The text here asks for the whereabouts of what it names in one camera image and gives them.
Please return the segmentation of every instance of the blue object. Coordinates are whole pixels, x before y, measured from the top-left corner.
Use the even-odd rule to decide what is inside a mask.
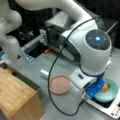
[[[27,54],[26,52],[23,52],[25,58],[27,59],[28,62],[31,62],[32,60],[34,60],[34,57],[30,56],[29,54]]]
[[[104,76],[104,73],[103,72],[102,74],[98,75],[98,76],[91,76],[91,75],[88,75],[87,73],[85,73],[82,68],[80,67],[81,71],[87,75],[87,76],[90,76],[90,77],[97,77],[97,80],[96,82],[94,82],[93,84],[91,84],[86,90],[86,94],[89,96],[90,99],[92,99],[104,86],[104,81],[103,81],[103,76]]]
[[[97,36],[97,37],[96,37],[96,41],[99,41],[99,40],[100,40],[100,37],[99,37],[99,36]]]
[[[104,86],[103,79],[97,80],[95,83],[90,85],[86,90],[86,94],[92,99]]]
[[[0,57],[2,57],[4,55],[3,51],[0,51]]]

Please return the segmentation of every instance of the black cable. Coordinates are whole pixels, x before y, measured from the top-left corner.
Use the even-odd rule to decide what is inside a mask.
[[[71,36],[71,34],[72,34],[78,27],[82,26],[83,24],[85,24],[85,23],[87,23],[87,22],[89,22],[89,21],[91,21],[91,20],[97,19],[97,18],[101,18],[101,16],[94,17],[94,18],[91,18],[91,19],[89,19],[89,20],[86,20],[85,22],[83,22],[83,23],[79,24],[78,26],[76,26],[76,27],[70,32],[70,34],[69,34],[68,37],[67,37],[67,40],[63,42],[63,47],[62,47],[62,49],[60,50],[58,56],[55,58],[52,66],[51,66],[51,68],[50,68],[50,71],[49,71],[49,75],[48,75],[48,94],[49,94],[50,100],[51,100],[51,102],[53,103],[53,105],[55,106],[55,108],[56,108],[60,113],[66,115],[66,116],[75,116],[75,115],[78,113],[80,106],[81,106],[83,103],[85,103],[86,100],[83,99],[83,100],[79,103],[76,112],[73,113],[73,114],[68,114],[68,113],[65,113],[65,112],[63,112],[62,110],[60,110],[60,109],[58,108],[58,106],[55,104],[55,102],[53,101],[52,96],[51,96],[51,92],[50,92],[50,84],[49,84],[49,82],[50,82],[51,72],[52,72],[52,69],[53,69],[56,61],[58,60],[58,58],[59,58],[60,55],[62,54],[63,49],[66,47],[67,42],[68,42],[69,37]]]

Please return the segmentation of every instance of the wooden block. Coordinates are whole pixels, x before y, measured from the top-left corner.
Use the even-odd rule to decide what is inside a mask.
[[[37,92],[2,68],[0,109],[8,120],[39,120],[44,113]]]

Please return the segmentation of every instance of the table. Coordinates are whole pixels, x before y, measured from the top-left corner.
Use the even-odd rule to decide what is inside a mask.
[[[45,109],[45,114],[40,120],[113,120],[86,103],[80,107],[78,114],[74,117],[64,116],[55,109],[48,96],[47,79],[40,73],[41,69],[49,71],[55,57],[56,53],[52,52],[42,54],[19,71],[37,83],[43,91],[42,104]],[[78,64],[61,57],[53,69],[52,76],[56,74],[69,76],[76,67],[78,67]],[[117,48],[114,48],[112,52],[112,64],[106,70],[105,77],[113,79],[120,86],[120,50]],[[67,113],[75,112],[81,99],[79,96],[74,97],[70,93],[64,96],[52,96],[60,109]]]

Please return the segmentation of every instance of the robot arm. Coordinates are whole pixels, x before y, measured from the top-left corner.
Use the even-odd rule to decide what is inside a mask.
[[[4,51],[3,60],[19,68],[26,62],[17,39],[7,34],[22,24],[19,13],[11,10],[8,0],[0,0],[0,47]]]
[[[60,36],[58,40],[60,49],[62,43],[76,26],[96,17],[96,15],[91,14],[84,7],[78,5],[75,0],[16,0],[16,2],[28,10],[59,8],[76,21],[70,30],[65,31]],[[101,31],[104,27],[99,23],[102,23],[101,20],[93,19],[76,29],[70,36],[67,47],[62,52],[68,59],[80,62],[81,73],[89,78],[91,76],[96,77],[98,83],[95,82],[95,84],[97,86],[99,85],[99,80],[102,78],[101,76],[105,72],[106,64],[111,53],[110,38],[105,32]],[[85,87],[90,81],[92,80],[89,79],[86,83],[81,81],[78,85],[78,81],[75,79],[72,80],[73,84],[79,89]]]

